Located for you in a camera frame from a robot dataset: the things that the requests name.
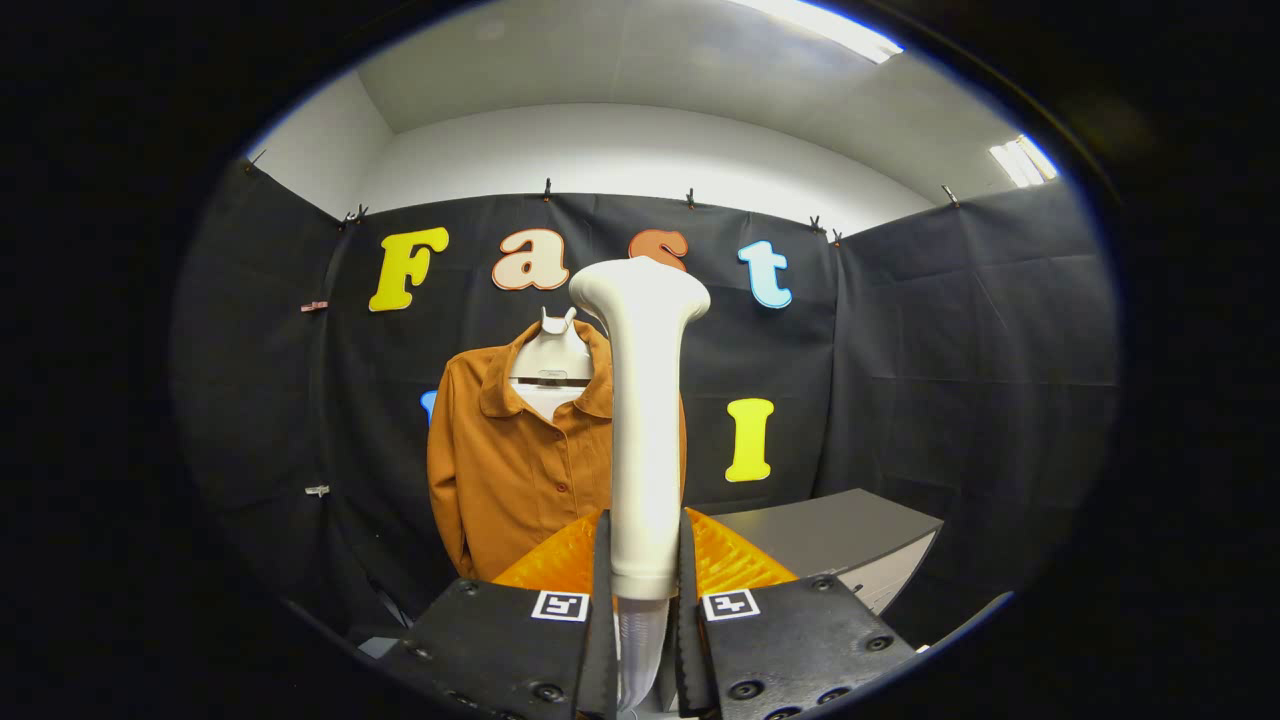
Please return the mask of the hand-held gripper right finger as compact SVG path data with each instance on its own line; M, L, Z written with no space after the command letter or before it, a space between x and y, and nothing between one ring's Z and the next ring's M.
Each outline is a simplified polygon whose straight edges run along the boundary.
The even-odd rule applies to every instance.
M797 577L685 512L675 602L685 717L827 717L904 673L915 652L837 577Z

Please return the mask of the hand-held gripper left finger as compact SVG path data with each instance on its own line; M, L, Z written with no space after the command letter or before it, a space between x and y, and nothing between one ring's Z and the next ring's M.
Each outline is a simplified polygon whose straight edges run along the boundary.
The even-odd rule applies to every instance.
M425 698L429 719L613 719L618 650L611 516L588 546L590 589L525 589L458 579L381 656L380 669Z

